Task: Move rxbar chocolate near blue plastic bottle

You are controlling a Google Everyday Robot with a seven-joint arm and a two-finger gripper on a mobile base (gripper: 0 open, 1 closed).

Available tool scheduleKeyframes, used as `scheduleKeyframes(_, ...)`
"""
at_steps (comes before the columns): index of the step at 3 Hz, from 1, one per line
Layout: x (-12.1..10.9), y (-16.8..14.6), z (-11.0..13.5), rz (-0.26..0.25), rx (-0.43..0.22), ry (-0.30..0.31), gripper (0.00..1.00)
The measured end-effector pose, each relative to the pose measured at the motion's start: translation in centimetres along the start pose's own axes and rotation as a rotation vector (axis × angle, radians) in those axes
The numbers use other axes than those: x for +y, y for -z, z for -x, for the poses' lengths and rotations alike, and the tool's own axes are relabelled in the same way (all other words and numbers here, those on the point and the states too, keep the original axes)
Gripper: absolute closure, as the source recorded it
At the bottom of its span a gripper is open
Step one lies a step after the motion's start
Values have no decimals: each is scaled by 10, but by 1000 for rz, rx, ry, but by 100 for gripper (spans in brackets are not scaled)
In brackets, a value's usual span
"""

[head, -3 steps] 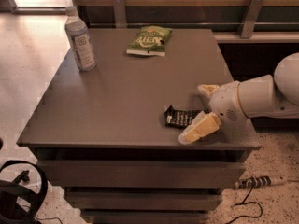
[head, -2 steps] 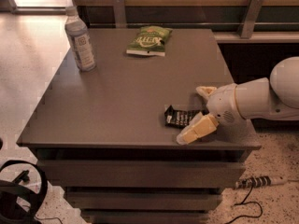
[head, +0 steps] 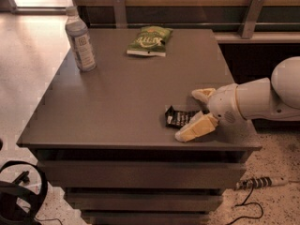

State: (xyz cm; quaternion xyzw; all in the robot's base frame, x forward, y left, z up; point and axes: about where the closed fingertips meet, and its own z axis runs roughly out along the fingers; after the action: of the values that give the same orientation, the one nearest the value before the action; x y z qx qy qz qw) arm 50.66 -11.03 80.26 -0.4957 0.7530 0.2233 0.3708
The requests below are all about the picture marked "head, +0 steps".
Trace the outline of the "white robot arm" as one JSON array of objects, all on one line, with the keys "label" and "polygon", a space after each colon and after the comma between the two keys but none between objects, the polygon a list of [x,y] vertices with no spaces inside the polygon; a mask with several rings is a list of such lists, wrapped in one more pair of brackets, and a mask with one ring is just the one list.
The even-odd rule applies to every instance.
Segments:
[{"label": "white robot arm", "polygon": [[191,95],[204,103],[208,113],[197,112],[175,133],[175,139],[183,143],[241,120],[299,121],[300,57],[280,62],[269,78],[196,89]]}]

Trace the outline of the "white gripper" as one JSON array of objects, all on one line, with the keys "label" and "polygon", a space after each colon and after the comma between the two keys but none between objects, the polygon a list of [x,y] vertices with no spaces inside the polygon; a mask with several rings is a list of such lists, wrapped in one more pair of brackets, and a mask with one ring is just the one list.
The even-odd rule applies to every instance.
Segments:
[{"label": "white gripper", "polygon": [[175,139],[186,143],[208,133],[213,132],[218,126],[229,126],[242,123],[245,118],[241,115],[236,98],[237,84],[229,84],[219,89],[196,89],[191,95],[204,105],[210,113],[197,112],[190,121],[175,133]]}]

